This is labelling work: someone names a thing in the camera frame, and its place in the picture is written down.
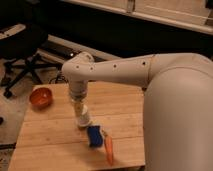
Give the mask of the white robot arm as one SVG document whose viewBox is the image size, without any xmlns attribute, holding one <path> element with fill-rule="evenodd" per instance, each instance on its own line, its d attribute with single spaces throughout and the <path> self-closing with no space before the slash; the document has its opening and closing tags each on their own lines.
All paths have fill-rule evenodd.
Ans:
<svg viewBox="0 0 213 171">
<path fill-rule="evenodd" d="M 145 171 L 213 171 L 213 61 L 196 53 L 151 54 L 95 62 L 88 53 L 62 72 L 73 100 L 92 81 L 145 90 Z"/>
</svg>

